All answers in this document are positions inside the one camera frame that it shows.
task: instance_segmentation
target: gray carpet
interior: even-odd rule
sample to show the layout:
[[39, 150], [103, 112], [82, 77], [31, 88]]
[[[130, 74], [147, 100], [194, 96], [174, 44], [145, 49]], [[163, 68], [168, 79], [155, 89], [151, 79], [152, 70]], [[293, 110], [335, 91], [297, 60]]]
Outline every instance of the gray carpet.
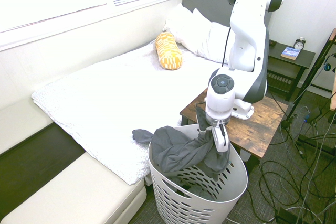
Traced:
[[[293, 99], [291, 99], [290, 102], [286, 102], [283, 97], [276, 94], [274, 94], [274, 96], [277, 101], [289, 105], [289, 108], [287, 109], [287, 113], [289, 113], [292, 108]], [[307, 137], [315, 136], [317, 134], [316, 130], [313, 130], [309, 124], [304, 123], [303, 119], [307, 114], [307, 108], [310, 111], [317, 106], [321, 108], [325, 105], [326, 102], [328, 104], [323, 109], [323, 112], [329, 111], [330, 103], [328, 102], [328, 99], [310, 92], [306, 92], [294, 112], [294, 114], [297, 116], [295, 116], [293, 119], [293, 123], [290, 127], [291, 135], [295, 137], [301, 132], [301, 134], [304, 134]], [[328, 130], [329, 123], [327, 122], [327, 119], [330, 114], [331, 113], [328, 113], [325, 117], [317, 122], [318, 134], [325, 134]], [[333, 124], [330, 127], [329, 133], [335, 132], [336, 126]], [[302, 159], [298, 154], [293, 141], [290, 138], [287, 138], [286, 140], [286, 138], [286, 131], [280, 130], [280, 127], [278, 127], [278, 130], [271, 142], [272, 144], [276, 145], [269, 146], [264, 158], [260, 161], [259, 167], [256, 166], [249, 174], [247, 189], [251, 192], [253, 207], [257, 216], [264, 221], [271, 220], [275, 216], [276, 210], [280, 208], [293, 208], [288, 211], [296, 215], [298, 214], [303, 200], [299, 197], [297, 193], [298, 190], [293, 189], [293, 187], [290, 186], [286, 180], [289, 181], [292, 185], [294, 185], [295, 182], [297, 187], [299, 189], [301, 188], [301, 194], [304, 198], [307, 192], [311, 173], [315, 168], [316, 162], [314, 162], [314, 160], [319, 154], [319, 150], [316, 150], [314, 147], [308, 146], [307, 144], [302, 144], [299, 146], [299, 148], [306, 156], [305, 159]], [[324, 144], [329, 147], [335, 147], [336, 139], [326, 139]], [[261, 168], [263, 169], [267, 185], [262, 178]], [[307, 178], [303, 179], [302, 181], [302, 178], [307, 171]], [[335, 201], [335, 199], [329, 199], [330, 197], [335, 197], [336, 166], [333, 156], [323, 152], [321, 153], [315, 175], [319, 176], [310, 183], [310, 189], [306, 197], [306, 203], [314, 214], [318, 214], [328, 204]], [[148, 196], [145, 203], [142, 205], [130, 223], [164, 224], [164, 221], [161, 219], [156, 208], [152, 186], [147, 187], [147, 194]], [[304, 209], [302, 212], [304, 220], [310, 223], [312, 221], [313, 214], [305, 211]], [[242, 195], [227, 218], [240, 224], [264, 223], [255, 216], [251, 199], [247, 191]], [[224, 220], [223, 223], [227, 224], [232, 222], [229, 220]], [[331, 206], [330, 209], [327, 210], [325, 223], [336, 223], [336, 205]]]

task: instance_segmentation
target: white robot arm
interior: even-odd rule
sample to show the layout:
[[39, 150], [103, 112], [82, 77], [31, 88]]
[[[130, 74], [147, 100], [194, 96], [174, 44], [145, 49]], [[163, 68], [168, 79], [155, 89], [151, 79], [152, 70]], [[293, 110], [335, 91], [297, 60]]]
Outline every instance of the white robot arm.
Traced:
[[269, 46], [264, 15], [277, 10], [284, 0], [228, 1], [233, 5], [230, 26], [236, 38], [228, 64], [210, 78], [205, 108], [219, 152], [228, 148], [224, 126], [231, 115], [248, 119], [254, 111], [251, 104], [264, 98]]

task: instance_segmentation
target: white laundry basket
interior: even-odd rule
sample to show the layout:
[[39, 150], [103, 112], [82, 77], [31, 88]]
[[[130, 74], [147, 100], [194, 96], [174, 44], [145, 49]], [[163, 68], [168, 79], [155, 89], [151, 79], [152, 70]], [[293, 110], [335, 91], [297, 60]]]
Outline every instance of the white laundry basket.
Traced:
[[[176, 127], [190, 138], [198, 137], [198, 125]], [[243, 161], [231, 145], [229, 165], [219, 175], [218, 181], [206, 176], [196, 166], [178, 172], [162, 174], [153, 163], [152, 147], [149, 146], [150, 168], [156, 205], [160, 216], [167, 224], [221, 224], [247, 187], [247, 172]], [[167, 177], [183, 179], [189, 185], [199, 185], [216, 201], [196, 196], [171, 182]], [[184, 193], [181, 196], [171, 190], [167, 184]]]

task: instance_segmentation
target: bolster pillow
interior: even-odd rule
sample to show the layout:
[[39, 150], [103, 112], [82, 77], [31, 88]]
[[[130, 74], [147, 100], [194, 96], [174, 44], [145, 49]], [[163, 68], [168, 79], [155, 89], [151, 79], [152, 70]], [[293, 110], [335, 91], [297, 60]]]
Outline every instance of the bolster pillow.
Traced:
[[181, 52], [178, 49], [174, 36], [171, 33], [161, 33], [156, 38], [156, 50], [160, 65], [169, 70], [180, 68], [182, 64]]

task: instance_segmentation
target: window sill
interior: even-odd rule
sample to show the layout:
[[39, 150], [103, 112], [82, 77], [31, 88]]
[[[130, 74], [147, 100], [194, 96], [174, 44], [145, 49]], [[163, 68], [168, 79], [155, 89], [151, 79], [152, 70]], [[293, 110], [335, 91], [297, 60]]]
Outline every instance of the window sill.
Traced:
[[64, 33], [168, 0], [142, 0], [123, 7], [98, 6], [0, 33], [0, 51]]

